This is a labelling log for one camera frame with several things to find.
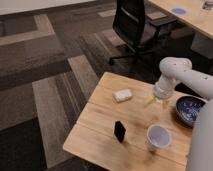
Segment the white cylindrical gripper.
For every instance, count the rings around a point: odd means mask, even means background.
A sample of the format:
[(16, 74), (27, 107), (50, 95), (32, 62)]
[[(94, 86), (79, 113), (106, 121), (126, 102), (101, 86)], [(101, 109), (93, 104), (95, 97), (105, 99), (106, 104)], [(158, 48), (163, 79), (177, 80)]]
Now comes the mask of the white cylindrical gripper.
[[(153, 95), (158, 99), (164, 100), (162, 103), (162, 108), (164, 110), (168, 108), (170, 103), (170, 100), (165, 99), (170, 98), (173, 94), (173, 91), (174, 91), (174, 82), (171, 78), (166, 76), (161, 76), (154, 85)], [(144, 103), (145, 108), (156, 101), (154, 96), (149, 96), (146, 99)]]

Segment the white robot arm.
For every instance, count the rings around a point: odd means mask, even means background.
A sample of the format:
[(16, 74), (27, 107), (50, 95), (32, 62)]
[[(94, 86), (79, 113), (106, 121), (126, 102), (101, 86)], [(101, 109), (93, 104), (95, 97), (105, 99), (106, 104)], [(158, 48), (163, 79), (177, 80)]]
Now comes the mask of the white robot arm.
[(159, 70), (154, 99), (170, 99), (176, 86), (183, 84), (204, 102), (193, 124), (185, 171), (213, 171), (213, 75), (194, 70), (191, 60), (183, 57), (163, 58)]

